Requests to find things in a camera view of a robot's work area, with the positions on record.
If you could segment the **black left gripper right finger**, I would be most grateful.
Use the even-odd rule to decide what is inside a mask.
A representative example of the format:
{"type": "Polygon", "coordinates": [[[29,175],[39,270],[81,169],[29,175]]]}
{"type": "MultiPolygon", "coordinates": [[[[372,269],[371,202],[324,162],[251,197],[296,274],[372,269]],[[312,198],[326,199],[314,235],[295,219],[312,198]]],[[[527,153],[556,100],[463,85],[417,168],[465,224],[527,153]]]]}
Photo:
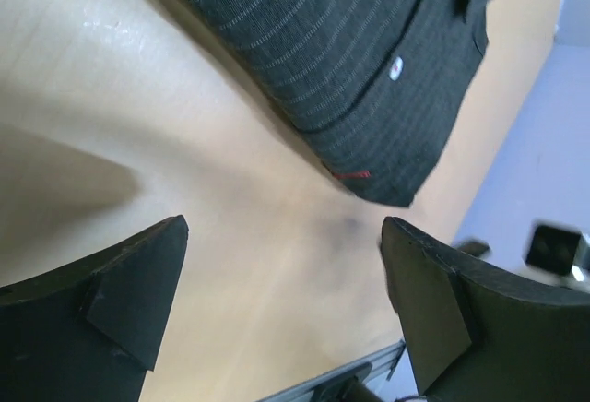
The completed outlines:
{"type": "Polygon", "coordinates": [[[585,401],[589,297],[383,222],[389,299],[416,387],[430,401],[585,401]]]}

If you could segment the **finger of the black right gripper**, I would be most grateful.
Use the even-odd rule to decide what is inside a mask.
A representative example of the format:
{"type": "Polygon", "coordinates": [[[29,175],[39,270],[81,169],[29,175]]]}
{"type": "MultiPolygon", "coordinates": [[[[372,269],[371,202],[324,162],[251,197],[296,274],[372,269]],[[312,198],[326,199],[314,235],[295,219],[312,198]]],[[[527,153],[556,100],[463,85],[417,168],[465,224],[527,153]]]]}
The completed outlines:
{"type": "Polygon", "coordinates": [[[478,239],[469,239],[461,241],[454,245],[454,248],[464,254],[473,257],[485,257],[490,253],[490,246],[478,239]]]}

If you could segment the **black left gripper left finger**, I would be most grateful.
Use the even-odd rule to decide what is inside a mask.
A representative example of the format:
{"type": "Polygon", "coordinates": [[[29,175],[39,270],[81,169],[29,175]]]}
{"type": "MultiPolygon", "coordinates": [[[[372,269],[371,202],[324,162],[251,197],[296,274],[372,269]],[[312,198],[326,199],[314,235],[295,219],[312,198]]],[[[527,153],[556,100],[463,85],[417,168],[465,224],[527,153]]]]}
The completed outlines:
{"type": "Polygon", "coordinates": [[[137,401],[154,370],[188,225],[130,238],[1,289],[4,401],[137,401]]]}

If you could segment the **black pinstriped long sleeve shirt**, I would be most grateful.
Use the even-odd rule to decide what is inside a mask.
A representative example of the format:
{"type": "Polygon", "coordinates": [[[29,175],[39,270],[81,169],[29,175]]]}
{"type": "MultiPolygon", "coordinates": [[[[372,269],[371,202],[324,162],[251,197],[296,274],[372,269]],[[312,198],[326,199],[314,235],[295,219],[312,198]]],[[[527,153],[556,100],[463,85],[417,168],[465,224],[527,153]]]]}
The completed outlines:
{"type": "Polygon", "coordinates": [[[329,172],[408,207],[485,55],[490,0],[186,0],[329,172]]]}

